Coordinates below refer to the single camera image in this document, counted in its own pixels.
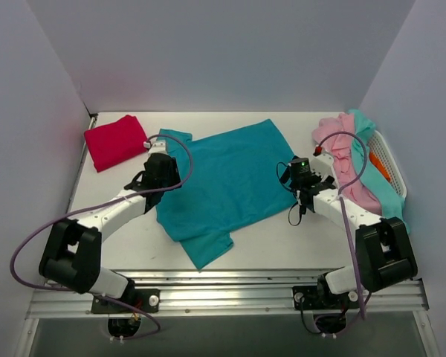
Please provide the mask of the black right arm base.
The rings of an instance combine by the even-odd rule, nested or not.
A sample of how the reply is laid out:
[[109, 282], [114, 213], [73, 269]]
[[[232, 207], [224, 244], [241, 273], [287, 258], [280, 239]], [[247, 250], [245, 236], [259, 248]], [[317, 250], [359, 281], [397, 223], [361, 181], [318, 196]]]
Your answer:
[[351, 301], [347, 293], [333, 295], [331, 292], [323, 292], [315, 285], [293, 286], [292, 295], [296, 310], [336, 310], [357, 309], [357, 301]]

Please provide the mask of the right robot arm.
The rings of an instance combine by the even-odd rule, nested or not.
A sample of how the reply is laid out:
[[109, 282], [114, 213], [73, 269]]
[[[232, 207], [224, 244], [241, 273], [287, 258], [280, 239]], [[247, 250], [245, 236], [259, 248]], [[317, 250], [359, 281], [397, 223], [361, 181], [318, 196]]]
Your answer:
[[359, 289], [377, 292], [418, 274], [403, 221], [371, 213], [339, 195], [334, 179], [312, 169], [308, 158], [297, 156], [279, 179], [289, 184], [299, 215], [311, 211], [349, 234], [352, 264], [324, 275], [315, 289], [317, 302], [326, 307], [334, 306], [342, 294]]

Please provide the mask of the teal t shirt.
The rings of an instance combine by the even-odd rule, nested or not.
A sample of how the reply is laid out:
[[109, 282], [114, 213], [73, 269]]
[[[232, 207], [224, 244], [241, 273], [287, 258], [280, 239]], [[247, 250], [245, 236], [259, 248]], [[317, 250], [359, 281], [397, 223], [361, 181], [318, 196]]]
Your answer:
[[160, 133], [180, 173], [190, 177], [163, 195], [157, 221], [198, 270], [233, 247], [231, 232], [292, 205], [276, 165], [294, 153], [272, 120], [200, 140], [171, 129]]

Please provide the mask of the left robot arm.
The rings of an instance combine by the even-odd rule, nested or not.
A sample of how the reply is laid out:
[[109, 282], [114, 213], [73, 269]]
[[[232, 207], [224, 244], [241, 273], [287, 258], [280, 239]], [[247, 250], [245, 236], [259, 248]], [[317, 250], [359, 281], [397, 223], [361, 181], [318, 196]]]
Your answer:
[[119, 202], [53, 224], [39, 264], [39, 273], [76, 293], [108, 296], [118, 312], [138, 299], [135, 284], [101, 266], [105, 239], [131, 220], [148, 213], [163, 197], [162, 188], [181, 182], [175, 158], [151, 154], [129, 184], [115, 197]]

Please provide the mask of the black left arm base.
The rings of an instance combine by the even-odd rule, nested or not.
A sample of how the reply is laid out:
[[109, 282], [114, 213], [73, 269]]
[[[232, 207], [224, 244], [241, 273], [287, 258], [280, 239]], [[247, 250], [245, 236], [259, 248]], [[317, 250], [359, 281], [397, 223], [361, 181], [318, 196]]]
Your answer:
[[135, 289], [119, 299], [95, 296], [91, 304], [91, 313], [97, 315], [130, 313], [133, 312], [130, 306], [146, 313], [156, 313], [159, 311], [160, 294], [159, 289]]

